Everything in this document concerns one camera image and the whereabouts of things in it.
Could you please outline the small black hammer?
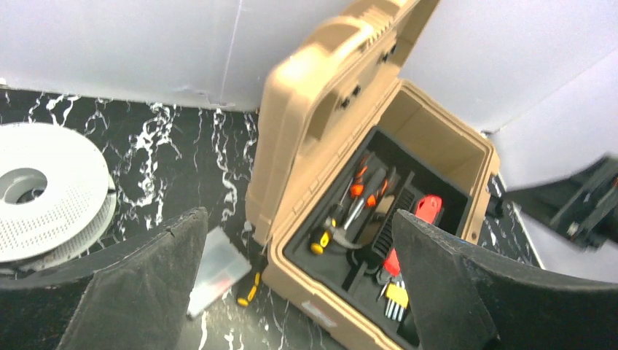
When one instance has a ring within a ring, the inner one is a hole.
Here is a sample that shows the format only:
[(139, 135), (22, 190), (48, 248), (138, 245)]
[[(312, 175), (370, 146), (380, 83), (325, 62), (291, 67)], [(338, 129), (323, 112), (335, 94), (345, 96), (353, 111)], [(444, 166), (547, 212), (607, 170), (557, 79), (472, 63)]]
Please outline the small black hammer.
[(327, 230), (332, 237), (332, 240), (346, 249), (360, 249), (361, 245), (351, 243), (346, 239), (347, 229), (352, 225), (353, 221), (358, 218), (360, 213), (366, 207), (375, 206), (379, 197), (385, 191), (384, 181), (387, 180), (387, 170), (379, 168), (373, 173), (368, 182), (366, 182), (362, 194), (353, 202), (351, 210), (344, 223), (340, 226), (333, 225), (330, 221), (325, 220), (323, 229)]

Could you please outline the red needle nose pliers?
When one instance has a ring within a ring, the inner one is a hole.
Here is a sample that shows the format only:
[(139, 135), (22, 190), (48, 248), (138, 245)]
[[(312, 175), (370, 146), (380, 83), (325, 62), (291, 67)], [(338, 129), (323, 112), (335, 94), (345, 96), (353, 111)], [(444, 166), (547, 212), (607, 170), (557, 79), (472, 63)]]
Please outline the red needle nose pliers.
[(350, 189), (353, 203), (343, 224), (344, 230), (351, 226), (363, 209), (377, 206), (378, 201), (393, 190), (396, 166), (379, 166), (371, 173), (369, 165), (374, 158), (374, 152), (366, 152), (357, 167)]

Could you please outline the long black yellow screwdriver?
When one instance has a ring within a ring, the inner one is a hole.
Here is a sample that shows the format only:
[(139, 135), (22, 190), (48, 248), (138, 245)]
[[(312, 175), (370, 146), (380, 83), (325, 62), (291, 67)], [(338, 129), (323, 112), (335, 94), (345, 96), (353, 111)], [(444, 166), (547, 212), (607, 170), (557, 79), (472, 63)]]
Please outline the long black yellow screwdriver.
[[(340, 221), (343, 217), (344, 203), (346, 198), (348, 197), (350, 187), (353, 184), (354, 178), (351, 178), (346, 189), (342, 192), (341, 199), (331, 206), (329, 214), (327, 215), (326, 220), (330, 221), (333, 225), (337, 224), (337, 221)], [(323, 254), (324, 250), (328, 246), (331, 240), (330, 233), (327, 230), (322, 232), (318, 231), (315, 233), (311, 239), (310, 250), (314, 254)]]

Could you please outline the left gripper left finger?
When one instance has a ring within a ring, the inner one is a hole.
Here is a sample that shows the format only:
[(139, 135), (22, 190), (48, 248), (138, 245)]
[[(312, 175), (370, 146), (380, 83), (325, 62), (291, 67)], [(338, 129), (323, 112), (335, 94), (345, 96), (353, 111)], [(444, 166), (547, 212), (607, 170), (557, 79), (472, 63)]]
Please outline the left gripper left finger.
[(173, 349), (208, 234), (193, 208), (126, 241), (1, 281), (3, 349)]

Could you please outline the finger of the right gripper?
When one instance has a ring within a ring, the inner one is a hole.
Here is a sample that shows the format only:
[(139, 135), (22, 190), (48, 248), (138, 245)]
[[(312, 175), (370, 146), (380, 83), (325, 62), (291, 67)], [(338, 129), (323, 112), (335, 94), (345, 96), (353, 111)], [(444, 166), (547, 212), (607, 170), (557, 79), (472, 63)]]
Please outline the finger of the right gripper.
[(503, 199), (549, 228), (566, 228), (582, 223), (592, 212), (593, 193), (603, 181), (604, 166), (594, 164), (553, 182), (509, 190)]

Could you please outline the tan plastic tool box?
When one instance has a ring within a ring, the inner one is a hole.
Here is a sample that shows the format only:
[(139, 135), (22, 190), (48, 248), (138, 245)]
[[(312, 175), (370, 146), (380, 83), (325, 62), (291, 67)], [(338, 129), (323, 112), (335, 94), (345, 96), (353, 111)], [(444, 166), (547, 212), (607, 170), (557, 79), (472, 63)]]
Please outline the tan plastic tool box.
[(360, 160), (395, 168), (394, 208), (442, 201), (438, 228), (477, 243), (498, 173), (495, 146), (399, 72), (436, 1), (353, 1), (269, 74), (246, 194), (254, 239), (267, 248), (262, 280), (348, 349), (416, 349), (411, 315), (386, 317), (375, 280), (382, 260), (354, 267), (331, 243), (310, 251)]

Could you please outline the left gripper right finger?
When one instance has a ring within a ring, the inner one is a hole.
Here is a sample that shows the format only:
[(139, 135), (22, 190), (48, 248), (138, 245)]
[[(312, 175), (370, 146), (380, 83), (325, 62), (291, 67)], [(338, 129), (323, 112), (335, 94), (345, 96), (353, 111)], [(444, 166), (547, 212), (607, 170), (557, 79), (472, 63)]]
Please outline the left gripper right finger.
[(616, 284), (542, 270), (399, 210), (393, 217), (423, 349), (615, 349)]

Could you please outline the yellow hex key set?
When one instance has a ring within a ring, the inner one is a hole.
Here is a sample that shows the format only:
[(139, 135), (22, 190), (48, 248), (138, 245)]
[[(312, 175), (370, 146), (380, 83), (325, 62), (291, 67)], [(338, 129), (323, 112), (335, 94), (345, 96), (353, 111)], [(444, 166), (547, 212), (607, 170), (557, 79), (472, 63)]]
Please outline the yellow hex key set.
[(378, 298), (386, 298), (384, 315), (386, 318), (401, 322), (409, 304), (409, 297), (402, 280), (388, 282)]

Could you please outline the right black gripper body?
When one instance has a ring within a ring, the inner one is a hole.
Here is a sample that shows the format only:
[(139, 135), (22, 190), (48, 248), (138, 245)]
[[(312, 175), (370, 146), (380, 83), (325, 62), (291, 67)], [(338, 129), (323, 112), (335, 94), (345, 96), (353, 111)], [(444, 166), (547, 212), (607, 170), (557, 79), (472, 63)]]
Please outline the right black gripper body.
[(617, 158), (601, 157), (566, 179), (570, 193), (550, 227), (582, 249), (617, 240)]

